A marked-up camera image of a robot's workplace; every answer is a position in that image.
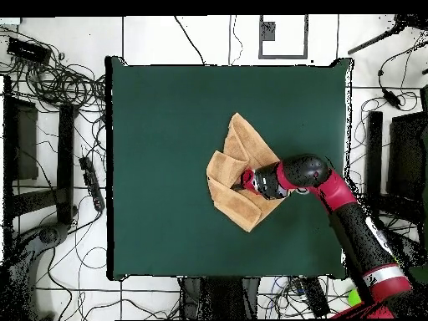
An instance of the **cloth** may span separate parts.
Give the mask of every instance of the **cloth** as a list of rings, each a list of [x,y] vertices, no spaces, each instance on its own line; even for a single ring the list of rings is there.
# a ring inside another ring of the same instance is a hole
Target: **cloth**
[[[257,169],[277,161],[278,157],[262,137],[236,113],[229,123],[223,152],[214,152],[206,175],[214,206],[246,232],[250,232],[285,198],[269,201],[251,191],[233,191],[231,187],[246,169]]]

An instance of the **floor tile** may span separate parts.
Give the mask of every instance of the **floor tile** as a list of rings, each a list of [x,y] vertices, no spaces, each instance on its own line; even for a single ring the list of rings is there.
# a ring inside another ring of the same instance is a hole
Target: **floor tile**
[[[81,201],[78,226],[93,221],[97,215],[92,199],[85,196],[87,195],[84,191],[74,192],[75,204],[78,205]],[[91,226],[69,235],[62,244],[56,247],[56,256],[51,267],[52,277],[68,288],[119,290],[119,282],[112,282],[106,276],[106,231],[106,215],[104,214]],[[42,256],[37,273],[36,285],[38,287],[51,288],[54,286],[46,274],[52,256],[52,251],[47,251]]]
[[[229,16],[178,16],[207,64],[227,65]],[[124,57],[129,65],[201,64],[173,16],[127,16]]]
[[[123,320],[165,318],[178,306],[179,299],[178,293],[123,292],[122,296],[123,299],[127,299],[122,305]]]
[[[72,293],[72,302],[64,312],[61,321],[82,321],[84,315],[88,321],[114,321],[120,319],[120,292],[82,292],[79,299],[79,292]],[[64,290],[36,290],[38,311],[40,313],[54,312],[54,320],[59,319],[60,314],[67,306],[70,296]]]
[[[395,23],[393,18],[394,15],[340,15],[339,57],[349,57],[350,49],[392,28]],[[378,87],[378,71],[382,63],[392,55],[411,48],[419,35],[420,30],[406,28],[401,33],[351,54],[350,57],[355,60],[353,85]],[[427,47],[420,48],[410,56],[404,87],[419,88],[427,84],[428,78],[421,73],[428,68],[427,51]],[[400,87],[407,57],[408,54],[403,54],[384,66],[381,77],[383,86]]]
[[[105,56],[121,55],[122,52],[120,17],[24,18],[19,32],[54,45],[65,54],[63,65],[85,66],[94,72],[96,79],[105,74]],[[92,75],[82,67],[72,68]]]
[[[179,291],[176,277],[130,276],[122,282],[123,289],[159,289]]]

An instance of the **green object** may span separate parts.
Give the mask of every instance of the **green object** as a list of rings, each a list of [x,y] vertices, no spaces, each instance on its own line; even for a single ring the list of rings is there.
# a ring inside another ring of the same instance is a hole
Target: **green object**
[[[114,274],[344,276],[314,196],[292,194],[247,233],[214,207],[206,167],[238,112],[277,156],[316,153],[340,173],[350,59],[333,68],[112,60]]]
[[[358,295],[357,289],[352,289],[348,296],[348,303],[351,307],[361,303],[361,299]]]

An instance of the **black border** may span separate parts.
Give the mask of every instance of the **black border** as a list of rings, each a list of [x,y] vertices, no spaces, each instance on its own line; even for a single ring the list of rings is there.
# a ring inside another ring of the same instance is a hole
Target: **black border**
[[[307,59],[308,58],[308,32],[309,32],[309,15],[304,15],[304,38],[302,55],[263,55],[263,40],[260,26],[264,23],[263,15],[260,15],[259,32],[258,32],[258,58],[259,59]]]
[[[115,281],[114,255],[115,255],[115,237],[114,237],[114,207],[113,207],[113,65],[112,57],[105,57],[105,139],[106,139],[106,160],[107,173],[105,182],[105,198],[107,206],[107,270],[106,275],[110,281]]]

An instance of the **black stand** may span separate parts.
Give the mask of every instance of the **black stand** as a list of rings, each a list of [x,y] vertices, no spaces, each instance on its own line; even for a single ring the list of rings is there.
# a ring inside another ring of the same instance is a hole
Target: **black stand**
[[[35,310],[34,283],[40,256],[58,246],[67,237],[74,215],[74,107],[59,107],[59,142],[57,184],[52,190],[13,195],[13,174],[19,156],[16,137],[17,115],[13,107],[12,81],[4,80],[4,257],[0,266],[0,318],[9,320],[38,320]],[[13,218],[56,206],[57,222],[36,227],[23,235],[13,234]]]

